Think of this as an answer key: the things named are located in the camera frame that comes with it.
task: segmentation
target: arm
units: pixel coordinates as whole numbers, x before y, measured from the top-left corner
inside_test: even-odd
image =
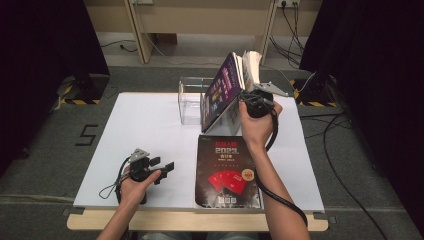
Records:
[[[282,111],[281,105],[274,102],[277,114]],[[284,183],[276,172],[265,149],[265,144],[272,133],[272,119],[268,114],[262,118],[251,118],[244,102],[239,103],[243,138],[256,166],[262,183],[276,195],[290,201]],[[302,218],[292,209],[264,196],[265,215],[269,231],[273,239],[310,239],[309,232]]]
[[[122,182],[121,203],[118,209],[109,220],[106,227],[97,237],[101,239],[120,239],[124,234],[131,218],[138,210],[140,202],[146,193],[147,187],[152,184],[160,176],[160,170],[152,173],[145,181],[135,182],[130,178]]]

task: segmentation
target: gray mat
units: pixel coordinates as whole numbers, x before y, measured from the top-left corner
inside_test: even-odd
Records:
[[[66,227],[65,209],[72,206],[79,185],[120,92],[177,92],[180,77],[213,77],[217,69],[110,67],[111,79],[98,105],[62,105],[44,122],[28,146],[29,157],[13,161],[0,179],[1,239],[93,239],[98,232],[75,232]],[[261,71],[285,91],[290,84],[275,70]],[[309,73],[286,72],[289,79]],[[342,109],[299,107],[301,116],[339,113]],[[320,117],[331,120],[331,117]],[[348,120],[346,116],[338,122]],[[84,127],[86,135],[81,137]],[[313,239],[381,239],[358,204],[341,186],[330,168],[323,146],[326,122],[302,120],[311,163],[330,229],[312,233]],[[327,149],[338,175],[367,208],[390,239],[421,239],[388,181],[373,168],[363,142],[349,122],[327,133]],[[40,199],[10,195],[41,196]]]

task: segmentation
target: book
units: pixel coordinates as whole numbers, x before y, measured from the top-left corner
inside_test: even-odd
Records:
[[[260,83],[261,57],[261,54],[254,51],[245,52],[243,57],[234,52],[227,55],[202,96],[202,133],[210,132],[219,121],[222,121],[222,125],[230,128],[231,135],[235,135],[240,126],[238,106],[235,104],[237,96],[243,90],[250,92],[255,83]]]
[[[261,210],[253,170],[242,136],[199,135],[195,208]]]

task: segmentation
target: forearm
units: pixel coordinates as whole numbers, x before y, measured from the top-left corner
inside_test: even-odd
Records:
[[[289,192],[276,172],[264,147],[249,147],[260,181],[274,194],[293,203]],[[266,194],[262,194],[265,215],[273,239],[309,239],[302,217]]]
[[[97,239],[120,239],[137,209],[138,206],[134,204],[119,205],[118,209],[115,211],[112,218],[109,220],[108,224]]]

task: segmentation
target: wall socket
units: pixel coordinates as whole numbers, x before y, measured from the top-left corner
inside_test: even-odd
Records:
[[[300,0],[278,0],[278,7],[281,7],[281,3],[286,1],[286,8],[294,8],[293,3],[297,3],[297,6],[300,5]]]

